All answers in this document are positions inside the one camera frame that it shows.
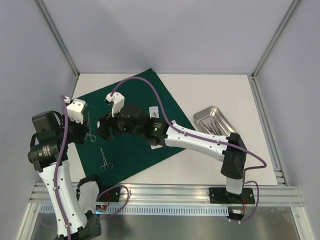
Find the steel hemostat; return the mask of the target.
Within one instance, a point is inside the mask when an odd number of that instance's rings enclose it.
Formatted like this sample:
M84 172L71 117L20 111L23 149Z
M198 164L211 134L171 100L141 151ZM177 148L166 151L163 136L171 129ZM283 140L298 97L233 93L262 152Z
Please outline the steel hemostat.
M95 143L97 141L97 137L92 134L92 127L91 127L91 114L90 111L87 114L87 127L88 127L88 132L85 136L85 140L90 140L92 143Z
M110 162L107 162L107 159L106 159L106 156L105 156L105 153L104 153L104 150L102 147L100 148L100 152L101 152L102 161L103 161L102 165L99 168L100 171L104 172L106 169L112 169L114 165Z

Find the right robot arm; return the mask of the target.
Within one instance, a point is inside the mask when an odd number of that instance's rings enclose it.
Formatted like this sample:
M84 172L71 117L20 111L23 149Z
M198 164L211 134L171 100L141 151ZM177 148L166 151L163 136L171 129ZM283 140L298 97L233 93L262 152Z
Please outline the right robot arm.
M177 147L210 156L222 162L221 174L226 178L225 196L232 203L243 196L246 146L237 133L230 136L210 135L150 117L135 104L125 105L119 112L99 118L96 133L105 141L122 134L138 136L151 146Z

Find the steel tweezers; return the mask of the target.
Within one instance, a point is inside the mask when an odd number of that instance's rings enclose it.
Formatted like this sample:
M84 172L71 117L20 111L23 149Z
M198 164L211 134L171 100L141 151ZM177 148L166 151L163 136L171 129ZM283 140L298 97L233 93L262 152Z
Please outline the steel tweezers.
M209 124L203 122L203 121L200 121L199 122L201 127L207 132L207 133L210 133L212 135L217 135L217 131L215 130L214 127L210 126Z
M208 124L207 124L207 127L208 127L209 131L210 131L213 135L217 135L217 136L222 136L222 135L223 135L222 132L221 132L221 130L220 130L218 127L216 127L215 125L213 125L212 122L208 123Z

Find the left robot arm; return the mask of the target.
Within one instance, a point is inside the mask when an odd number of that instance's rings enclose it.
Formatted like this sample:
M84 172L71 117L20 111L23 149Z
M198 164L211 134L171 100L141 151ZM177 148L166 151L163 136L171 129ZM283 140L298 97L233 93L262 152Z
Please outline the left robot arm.
M89 132L82 110L67 115L50 110L32 117L35 133L27 158L45 183L54 209L58 240L92 240L102 233L96 201L105 188L97 177L85 177L74 188L68 144L84 144Z

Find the stainless steel tray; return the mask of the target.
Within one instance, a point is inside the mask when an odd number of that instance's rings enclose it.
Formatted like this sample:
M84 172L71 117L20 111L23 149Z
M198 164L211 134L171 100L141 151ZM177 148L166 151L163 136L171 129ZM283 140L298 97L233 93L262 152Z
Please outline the stainless steel tray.
M223 136L228 137L228 136L230 136L231 133L238 134L238 131L233 127L233 125L223 115L223 113L219 110L219 108L214 105L209 106L203 110L196 112L192 118L193 118L193 122L196 126L196 129L199 132L210 134L202 128L202 126L200 125L200 121L201 120L207 120L207 121L212 120L218 124L220 130L223 133Z

